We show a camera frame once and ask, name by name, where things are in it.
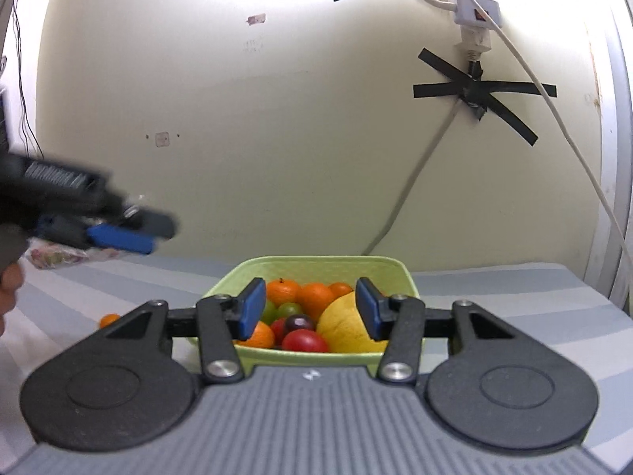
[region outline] green fruit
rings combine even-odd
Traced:
[[[283,303],[277,307],[277,319],[286,319],[294,314],[303,314],[303,309],[298,303]]]
[[[262,317],[260,321],[263,321],[267,325],[270,325],[273,321],[277,319],[277,308],[275,304],[270,300],[266,301],[266,305],[264,306],[264,310],[262,311]]]

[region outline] gray cable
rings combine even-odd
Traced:
[[[378,244],[383,239],[385,239],[385,236],[387,236],[387,234],[391,230],[391,227],[394,225],[394,223],[396,223],[396,220],[398,219],[398,215],[400,214],[400,211],[402,210],[402,207],[404,206],[406,199],[409,198],[409,193],[413,189],[415,182],[418,180],[418,177],[420,176],[422,169],[424,169],[424,166],[426,166],[426,163],[428,163],[428,160],[431,159],[431,156],[435,152],[440,141],[442,141],[442,138],[444,137],[449,127],[451,126],[451,123],[455,119],[455,116],[457,115],[458,110],[460,110],[459,98],[455,100],[455,103],[453,104],[453,107],[451,108],[451,112],[448,113],[448,116],[444,119],[444,122],[442,122],[442,125],[439,127],[438,132],[433,136],[433,139],[431,139],[431,142],[428,145],[427,149],[424,151],[424,153],[422,154],[422,157],[420,157],[420,160],[418,161],[415,168],[409,175],[409,178],[407,179],[406,184],[403,187],[403,190],[400,191],[400,196],[398,197],[398,200],[396,201],[396,205],[394,206],[393,210],[391,211],[391,214],[389,215],[389,218],[387,219],[387,223],[385,223],[385,225],[381,228],[381,231],[379,231],[378,235],[374,238],[374,240],[369,243],[369,246],[365,248],[362,255],[371,255],[371,252],[373,252],[374,249],[378,246]]]

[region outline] orange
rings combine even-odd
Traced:
[[[273,280],[266,285],[266,297],[275,304],[275,307],[283,303],[297,303],[297,294],[300,289],[301,286],[294,280]]]
[[[106,326],[114,323],[116,320],[118,320],[121,316],[119,316],[118,314],[106,314],[104,317],[101,318],[101,320],[99,321],[99,328],[100,329],[104,329],[106,328]]]
[[[236,341],[235,344],[253,348],[272,348],[275,345],[275,334],[266,323],[257,322],[252,336],[246,341]]]
[[[334,282],[330,284],[330,289],[334,293],[336,298],[340,298],[341,296],[345,296],[354,291],[354,288],[349,285],[349,283],[345,282]]]
[[[298,304],[303,312],[310,316],[315,322],[327,306],[336,300],[333,291],[324,283],[313,282],[304,285],[298,294]]]

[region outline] striped bed sheet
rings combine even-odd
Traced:
[[[104,314],[147,300],[192,306],[232,266],[159,256],[39,271],[27,283],[0,338],[0,471],[34,444],[18,407],[20,385],[37,366],[95,330]],[[585,446],[619,471],[633,458],[633,320],[558,264],[521,264],[413,274],[426,305],[468,298],[577,363],[596,381],[600,404]],[[199,369],[197,352],[174,341],[174,358]],[[446,359],[446,341],[425,341],[421,371]]]

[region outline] green basket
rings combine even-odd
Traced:
[[[300,284],[346,282],[355,287],[360,277],[369,277],[385,295],[400,293],[418,298],[418,290],[409,271],[400,261],[388,257],[301,256],[260,257],[243,262],[213,287],[205,296],[238,295],[254,277],[270,282],[279,278],[292,279]],[[375,374],[381,353],[304,353],[264,350],[236,345],[246,373],[253,366],[337,366],[366,365]]]

